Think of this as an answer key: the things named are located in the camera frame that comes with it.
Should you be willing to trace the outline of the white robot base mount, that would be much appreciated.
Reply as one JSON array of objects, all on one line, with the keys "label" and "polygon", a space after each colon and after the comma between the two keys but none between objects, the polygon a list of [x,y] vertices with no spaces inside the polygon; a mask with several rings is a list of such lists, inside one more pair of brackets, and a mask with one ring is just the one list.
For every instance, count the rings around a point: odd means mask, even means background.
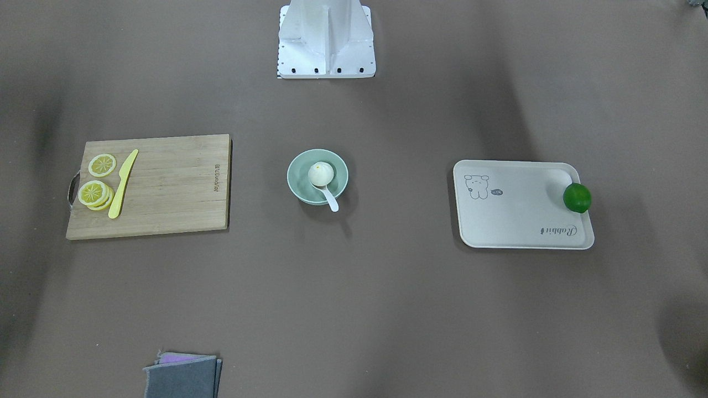
[{"label": "white robot base mount", "polygon": [[361,2],[291,1],[279,18],[278,78],[375,76],[372,15]]}]

